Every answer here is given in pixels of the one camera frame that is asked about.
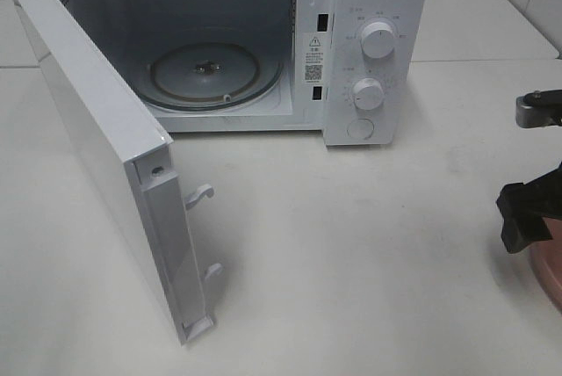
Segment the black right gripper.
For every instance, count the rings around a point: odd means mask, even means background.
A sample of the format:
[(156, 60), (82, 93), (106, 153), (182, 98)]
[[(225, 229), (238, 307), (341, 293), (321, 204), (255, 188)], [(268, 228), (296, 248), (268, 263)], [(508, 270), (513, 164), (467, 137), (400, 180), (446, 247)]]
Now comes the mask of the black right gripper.
[(561, 217), (561, 175), (548, 173), (528, 184), (506, 184), (496, 205), (503, 219), (501, 240), (509, 254), (550, 241), (544, 217)]

